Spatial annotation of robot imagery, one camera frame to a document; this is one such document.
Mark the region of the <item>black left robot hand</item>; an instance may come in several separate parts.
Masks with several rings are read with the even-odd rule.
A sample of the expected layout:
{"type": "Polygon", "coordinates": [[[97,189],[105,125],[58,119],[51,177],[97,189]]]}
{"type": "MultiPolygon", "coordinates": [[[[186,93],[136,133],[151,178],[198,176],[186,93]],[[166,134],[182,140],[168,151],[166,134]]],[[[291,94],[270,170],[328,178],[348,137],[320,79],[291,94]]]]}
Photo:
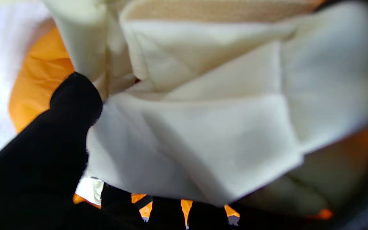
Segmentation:
{"type": "Polygon", "coordinates": [[[167,228],[167,216],[145,223],[131,195],[117,188],[105,188],[102,210],[73,202],[88,162],[87,133],[102,108],[93,83],[74,72],[49,108],[0,150],[0,230],[167,228]]]}

